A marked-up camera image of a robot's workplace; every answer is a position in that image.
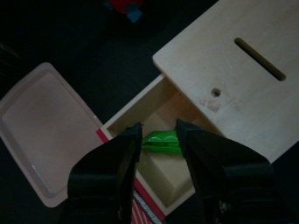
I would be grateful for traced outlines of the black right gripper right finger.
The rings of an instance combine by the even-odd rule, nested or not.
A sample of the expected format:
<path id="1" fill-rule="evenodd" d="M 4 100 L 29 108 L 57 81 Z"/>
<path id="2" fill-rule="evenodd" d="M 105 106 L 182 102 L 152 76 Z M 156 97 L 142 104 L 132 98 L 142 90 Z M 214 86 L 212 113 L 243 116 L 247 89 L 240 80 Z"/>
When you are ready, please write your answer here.
<path id="1" fill-rule="evenodd" d="M 176 121 L 198 201 L 200 224 L 289 224 L 265 157 L 196 125 Z"/>

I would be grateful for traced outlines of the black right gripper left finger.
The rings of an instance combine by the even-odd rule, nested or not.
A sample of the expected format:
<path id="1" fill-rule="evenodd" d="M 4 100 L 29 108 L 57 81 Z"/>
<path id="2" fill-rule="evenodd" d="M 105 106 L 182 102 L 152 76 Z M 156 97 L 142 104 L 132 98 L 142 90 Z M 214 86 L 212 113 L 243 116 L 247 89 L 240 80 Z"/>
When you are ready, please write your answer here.
<path id="1" fill-rule="evenodd" d="M 73 165 L 58 224 L 130 224 L 141 142 L 137 122 Z"/>

